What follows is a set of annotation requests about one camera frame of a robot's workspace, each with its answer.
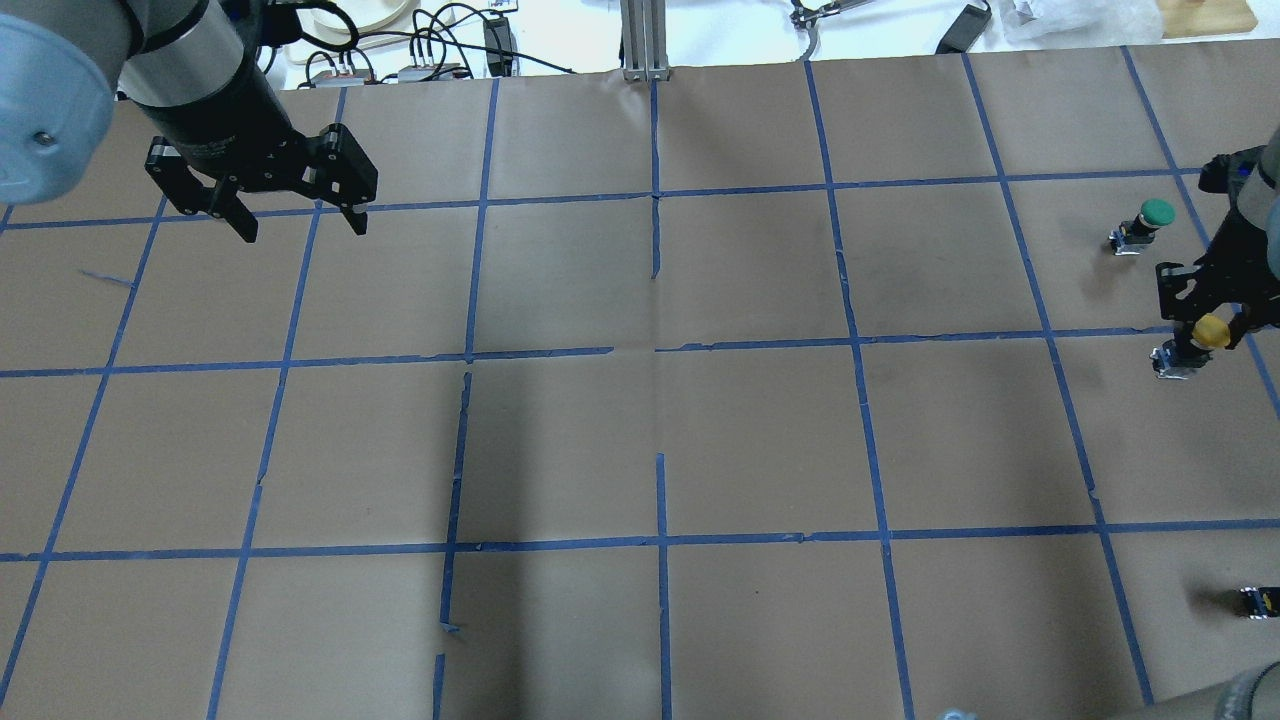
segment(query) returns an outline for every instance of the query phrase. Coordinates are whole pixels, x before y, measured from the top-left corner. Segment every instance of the green object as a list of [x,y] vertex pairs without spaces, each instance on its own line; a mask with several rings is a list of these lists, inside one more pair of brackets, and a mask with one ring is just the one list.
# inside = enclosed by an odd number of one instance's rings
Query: green object
[[1152,199],[1143,202],[1139,213],[1142,213],[1142,219],[1153,228],[1171,225],[1174,223],[1174,218],[1178,217],[1174,206],[1160,199]]

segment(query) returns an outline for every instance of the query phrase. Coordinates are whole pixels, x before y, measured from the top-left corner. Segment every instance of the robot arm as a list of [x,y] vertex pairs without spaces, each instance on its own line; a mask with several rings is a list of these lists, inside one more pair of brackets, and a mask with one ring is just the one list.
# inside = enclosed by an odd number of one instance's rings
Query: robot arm
[[253,63],[265,3],[239,5],[251,22],[238,28],[218,0],[0,0],[0,201],[74,187],[119,86],[163,133],[145,167],[179,211],[252,242],[257,220],[238,192],[289,190],[337,205],[362,234],[376,168],[342,124],[315,137],[293,128]]
[[[1193,266],[1156,266],[1161,316],[1174,338],[1152,351],[1162,378],[1188,378],[1217,348],[1233,350],[1249,332],[1280,325],[1280,129],[1265,147],[1220,155],[1201,173],[1201,190],[1226,193],[1231,208]],[[1230,323],[1211,313],[1240,305]]]

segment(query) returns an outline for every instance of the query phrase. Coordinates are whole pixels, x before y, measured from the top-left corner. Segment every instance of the blue grid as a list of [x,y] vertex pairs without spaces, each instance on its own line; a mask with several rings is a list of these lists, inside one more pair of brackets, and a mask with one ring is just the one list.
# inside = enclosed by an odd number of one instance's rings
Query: blue grid
[[[1137,67],[1133,63],[1133,58],[1128,49],[1123,49],[1129,72],[1133,76],[1134,83],[1142,96],[1144,108],[1151,118],[1152,127],[1157,135],[1161,147],[1167,159],[1167,168],[1153,168],[1153,169],[1135,169],[1135,170],[1117,170],[1117,172],[1089,172],[1089,173],[1038,173],[1038,174],[1006,174],[1000,159],[998,147],[996,146],[996,138],[992,133],[989,120],[986,114],[986,108],[983,105],[982,94],[978,87],[977,79],[973,74],[972,65],[968,56],[963,58],[966,76],[973,91],[974,102],[977,104],[979,117],[983,124],[984,133],[987,136],[988,147],[992,154],[992,159],[996,167],[996,174],[993,176],[972,176],[972,177],[956,177],[956,178],[931,178],[931,179],[899,179],[899,181],[870,181],[870,182],[836,182],[832,177],[831,159],[827,146],[826,128],[823,126],[822,110],[819,94],[817,83],[813,77],[812,65],[808,63],[805,67],[806,82],[809,86],[810,100],[813,102],[814,122],[818,128],[819,146],[823,158],[823,172],[824,182],[813,184],[795,184],[795,186],[768,186],[768,187],[724,187],[724,188],[695,188],[695,190],[673,190],[662,191],[659,184],[659,164],[658,164],[658,85],[650,86],[650,141],[652,141],[652,190],[648,193],[611,193],[611,195],[577,195],[577,196],[547,196],[547,197],[522,197],[522,199],[507,199],[507,200],[490,200],[488,197],[488,179],[489,168],[492,163],[493,152],[493,133],[494,133],[494,115],[497,110],[498,94],[499,94],[499,81],[494,81],[490,92],[488,124],[485,132],[485,151],[484,151],[484,170],[481,174],[481,190],[480,196],[475,201],[445,201],[445,202],[404,202],[404,204],[384,204],[384,205],[371,205],[370,211],[383,213],[383,211],[404,211],[404,210],[429,210],[439,208],[476,208],[477,211],[477,225],[476,225],[476,238],[472,261],[472,277],[471,277],[471,290],[468,297],[468,313],[467,313],[467,337],[466,337],[466,350],[462,354],[442,354],[433,356],[421,355],[397,355],[397,356],[357,356],[357,357],[314,357],[314,359],[294,359],[293,357],[293,340],[297,329],[297,320],[301,311],[301,305],[303,300],[303,293],[306,288],[307,273],[310,268],[311,252],[314,249],[314,241],[316,236],[316,229],[319,220],[325,214],[337,213],[333,208],[321,208],[319,204],[314,209],[306,210],[275,210],[259,213],[260,217],[280,217],[280,215],[311,215],[311,225],[308,228],[306,250],[303,252],[302,266],[298,274],[297,288],[294,293],[293,311],[291,315],[288,336],[285,342],[285,348],[283,356],[279,360],[252,360],[243,363],[193,363],[193,364],[173,364],[173,365],[132,365],[132,366],[116,366],[115,357],[119,351],[120,341],[124,336],[124,329],[129,319],[129,314],[133,307],[134,299],[137,296],[137,290],[142,282],[143,270],[146,268],[147,259],[150,256],[156,232],[161,223],[180,223],[180,222],[205,222],[205,217],[166,217],[164,215],[165,204],[161,201],[156,213],[151,218],[119,218],[119,219],[88,219],[88,220],[55,220],[55,222],[35,222],[35,223],[13,223],[13,208],[6,208],[3,217],[0,217],[0,234],[6,229],[33,229],[33,228],[77,228],[77,227],[97,227],[97,225],[124,225],[124,224],[150,224],[150,231],[147,234],[147,242],[142,251],[138,261],[137,272],[134,274],[133,286],[131,288],[128,300],[125,301],[124,309],[122,311],[120,322],[118,324],[116,334],[111,345],[111,351],[109,354],[108,361],[102,366],[93,368],[44,368],[44,369],[19,369],[19,370],[0,370],[0,378],[17,378],[17,377],[59,377],[59,375],[97,375],[100,377],[97,392],[95,395],[88,419],[86,420],[83,433],[81,436],[81,442],[77,447],[76,460],[72,465],[65,489],[63,492],[58,512],[54,518],[54,523],[45,543],[45,548],[41,552],[35,553],[0,553],[0,562],[35,562],[37,564],[37,571],[35,580],[32,583],[31,593],[24,607],[22,620],[19,623],[18,633],[14,638],[12,651],[9,653],[8,661],[5,664],[5,670],[3,678],[0,678],[0,703],[4,702],[5,694],[12,682],[14,667],[19,660],[19,653],[22,650],[23,639],[26,637],[27,629],[29,626],[32,612],[35,611],[36,602],[40,597],[41,585],[47,571],[50,562],[59,561],[108,561],[108,560],[165,560],[165,559],[237,559],[237,571],[233,584],[232,598],[228,606],[227,620],[224,625],[224,633],[219,648],[219,660],[215,670],[214,684],[210,692],[210,702],[207,710],[209,720],[216,717],[218,702],[220,698],[220,689],[223,678],[225,674],[225,662],[229,653],[230,643],[234,635],[236,614],[238,609],[239,596],[243,588],[244,573],[247,564],[252,557],[317,557],[317,556],[347,556],[347,555],[404,555],[404,553],[439,553],[444,556],[444,575],[442,580],[442,598],[440,598],[440,623],[449,630],[452,625],[449,624],[449,607],[452,596],[452,579],[453,579],[453,562],[457,553],[484,553],[484,552],[547,552],[547,551],[559,551],[559,550],[585,550],[585,548],[612,548],[612,547],[655,547],[659,553],[659,578],[658,578],[658,594],[659,594],[659,634],[660,634],[660,664],[662,664],[662,712],[664,719],[673,716],[672,707],[672,662],[671,662],[671,626],[669,626],[669,591],[668,591],[668,562],[667,552],[669,547],[673,546],[700,546],[700,544],[767,544],[767,543],[805,543],[805,542],[877,542],[882,548],[883,557],[883,570],[886,582],[886,596],[890,605],[891,625],[893,644],[897,659],[899,678],[901,684],[902,701],[905,707],[905,714],[908,720],[914,720],[915,712],[911,701],[910,678],[908,671],[906,661],[906,648],[902,638],[902,619],[897,606],[897,591],[896,580],[893,574],[892,564],[892,542],[893,541],[908,541],[908,539],[960,539],[960,538],[1015,538],[1015,537],[1047,537],[1047,536],[1076,536],[1076,534],[1096,534],[1100,537],[1103,553],[1106,557],[1108,573],[1111,575],[1112,588],[1116,594],[1117,607],[1120,610],[1125,637],[1130,647],[1132,659],[1134,662],[1134,669],[1138,675],[1139,685],[1143,693],[1143,698],[1147,703],[1152,701],[1151,687],[1147,679],[1146,669],[1142,660],[1140,648],[1138,646],[1137,635],[1133,628],[1132,618],[1128,610],[1128,603],[1124,594],[1124,587],[1120,580],[1119,569],[1116,565],[1116,559],[1114,550],[1111,547],[1110,537],[1112,534],[1132,534],[1132,533],[1169,533],[1169,532],[1207,532],[1207,530],[1249,530],[1249,529],[1277,529],[1280,528],[1280,519],[1261,518],[1261,519],[1240,519],[1240,520],[1201,520],[1201,521],[1162,521],[1162,523],[1120,523],[1111,524],[1106,521],[1102,512],[1101,503],[1093,498],[1093,477],[1092,470],[1088,464],[1088,454],[1084,447],[1083,436],[1080,433],[1079,421],[1075,415],[1074,405],[1071,402],[1070,388],[1068,387],[1066,377],[1059,359],[1056,340],[1064,337],[1111,337],[1111,336],[1133,336],[1133,334],[1166,334],[1170,332],[1169,327],[1153,327],[1153,328],[1092,328],[1092,329],[1053,329],[1050,325],[1048,315],[1046,311],[1044,301],[1041,295],[1036,270],[1032,264],[1025,238],[1020,227],[1018,218],[1018,211],[1012,201],[1010,192],[1011,183],[1020,182],[1041,182],[1041,181],[1061,181],[1061,179],[1091,179],[1091,178],[1130,178],[1130,177],[1172,177],[1178,183],[1179,191],[1183,196],[1183,201],[1188,208],[1190,217],[1196,224],[1196,228],[1202,238],[1202,241],[1208,241],[1208,234],[1204,231],[1203,223],[1198,217],[1194,205],[1190,201],[1190,195],[1187,190],[1187,184],[1183,176],[1198,173],[1198,168],[1178,168],[1172,154],[1170,151],[1169,143],[1160,128],[1158,120],[1156,118],[1153,106],[1147,96],[1144,87],[1142,86],[1142,79],[1138,74]],[[346,105],[346,90],[342,91],[338,102],[337,118],[340,120],[343,108]],[[1042,328],[1039,331],[1025,331],[1025,332],[987,332],[987,333],[955,333],[955,334],[941,334],[941,336],[878,336],[878,337],[863,337],[858,332],[856,318],[854,314],[852,302],[850,300],[849,292],[849,277],[845,268],[844,259],[844,246],[842,236],[840,228],[840,213],[836,205],[836,191],[840,190],[856,190],[856,188],[870,188],[870,187],[915,187],[915,186],[940,186],[940,184],[973,184],[973,183],[998,183],[1002,195],[1005,197],[1006,208],[1010,214],[1010,222],[1014,228],[1015,237],[1018,240],[1019,250],[1023,258],[1024,268],[1027,272],[1028,282],[1032,287],[1033,297],[1037,305],[1037,311],[1041,318]],[[654,536],[628,536],[628,537],[607,537],[607,538],[585,538],[585,539],[559,539],[559,541],[532,541],[532,542],[479,542],[479,543],[460,543],[457,539],[457,519],[458,510],[461,505],[462,493],[462,480],[463,480],[463,457],[465,457],[465,445],[466,445],[466,427],[467,427],[467,411],[468,400],[471,392],[471,373],[467,372],[463,375],[463,391],[460,410],[460,423],[458,423],[458,441],[456,450],[456,466],[453,477],[453,489],[451,495],[451,510],[449,510],[449,530],[448,539],[443,543],[403,543],[403,544],[371,544],[371,546],[325,546],[325,547],[253,547],[252,538],[257,518],[257,509],[261,498],[262,484],[261,480],[266,475],[271,446],[274,442],[275,427],[279,420],[279,411],[284,398],[285,383],[288,379],[291,368],[300,366],[337,366],[337,365],[365,365],[365,364],[413,364],[413,363],[465,363],[471,365],[474,363],[484,361],[500,361],[508,359],[526,359],[526,357],[562,357],[562,356],[584,356],[584,355],[608,355],[613,352],[612,347],[571,347],[571,348],[557,348],[557,350],[536,350],[536,351],[504,351],[504,352],[476,352],[475,351],[475,313],[476,301],[479,297],[479,282],[480,282],[480,268],[483,263],[483,247],[484,247],[484,225],[485,214],[489,206],[498,205],[526,205],[526,204],[563,204],[563,202],[596,202],[596,201],[616,201],[616,200],[632,200],[641,197],[650,197],[653,201],[653,277],[657,277],[660,270],[662,255],[660,255],[660,215],[659,204],[663,197],[695,197],[695,196],[719,196],[719,195],[745,195],[745,193],[785,193],[785,192],[806,192],[806,191],[824,191],[828,197],[828,205],[831,211],[831,223],[835,241],[835,251],[837,268],[841,281],[842,301],[845,304],[845,314],[849,325],[847,337],[828,337],[828,338],[795,338],[795,340],[774,340],[774,341],[742,341],[742,342],[717,342],[717,343],[689,343],[680,347],[671,348],[657,348],[657,352],[698,352],[698,351],[735,351],[735,350],[754,350],[754,348],[782,348],[782,347],[826,347],[826,346],[847,346],[851,350],[855,370],[855,386],[859,398],[859,406],[863,415],[863,428],[864,439],[867,443],[868,461],[870,466],[873,495],[876,500],[877,511],[877,529],[876,530],[858,530],[858,532],[814,532],[814,533],[742,533],[742,534],[684,534],[673,536],[667,532],[667,486],[666,486],[666,462],[664,456],[658,455],[657,457],[657,509],[658,509],[658,533]],[[1076,447],[1076,454],[1080,461],[1082,473],[1084,475],[1087,489],[1091,495],[1091,502],[1094,511],[1093,524],[1080,524],[1080,525],[1051,525],[1051,527],[989,527],[989,528],[942,528],[942,529],[892,529],[888,523],[887,512],[884,509],[883,488],[879,479],[878,459],[876,454],[876,436],[874,427],[872,421],[872,411],[867,397],[867,382],[863,374],[861,363],[861,347],[865,345],[876,343],[913,343],[913,342],[956,342],[956,341],[992,341],[992,340],[1043,340],[1050,352],[1051,363],[1053,365],[1055,375],[1057,378],[1059,389],[1062,396],[1064,409],[1068,413],[1069,424],[1071,428],[1073,441]],[[1277,398],[1275,384],[1268,374],[1267,366],[1262,360],[1262,356],[1249,338],[1251,352],[1257,364],[1257,369],[1262,378],[1262,382],[1271,397],[1272,404],[1276,407],[1277,416],[1280,416],[1280,398]],[[83,460],[84,451],[87,448],[90,436],[93,429],[93,424],[101,406],[101,401],[109,383],[109,379],[114,374],[142,374],[142,373],[184,373],[184,372],[210,372],[210,370],[255,370],[255,369],[276,369],[279,370],[279,383],[276,387],[276,393],[273,401],[273,409],[270,415],[270,421],[268,425],[266,437],[264,439],[262,456],[260,462],[259,478],[253,489],[248,516],[246,519],[244,534],[241,547],[238,548],[173,548],[173,550],[113,550],[113,551],[73,551],[73,552],[59,552],[54,547],[56,544],[58,534],[61,527],[63,518],[67,511],[67,506],[70,501],[72,492],[76,486],[76,479],[79,471],[79,466]],[[445,655],[440,653],[435,659],[435,670],[433,676],[433,717],[440,716],[440,708],[443,702],[444,680],[445,680]]]

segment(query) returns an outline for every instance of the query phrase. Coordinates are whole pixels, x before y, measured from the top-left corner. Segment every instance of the yellow object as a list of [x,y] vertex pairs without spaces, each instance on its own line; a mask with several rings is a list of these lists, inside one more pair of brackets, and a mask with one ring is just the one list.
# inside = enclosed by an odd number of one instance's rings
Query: yellow object
[[1231,345],[1231,328],[1216,315],[1204,315],[1197,320],[1192,337],[1201,347],[1221,350]]
[[1166,38],[1229,35],[1258,27],[1247,0],[1157,0],[1157,4],[1165,17]]

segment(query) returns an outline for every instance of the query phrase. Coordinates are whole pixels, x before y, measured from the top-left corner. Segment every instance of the wooden board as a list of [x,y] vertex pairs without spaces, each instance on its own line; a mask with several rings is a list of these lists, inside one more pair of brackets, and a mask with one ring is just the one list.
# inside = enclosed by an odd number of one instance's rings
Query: wooden board
[[1258,18],[1248,0],[1156,0],[1165,17],[1165,37],[1199,37],[1249,32]]

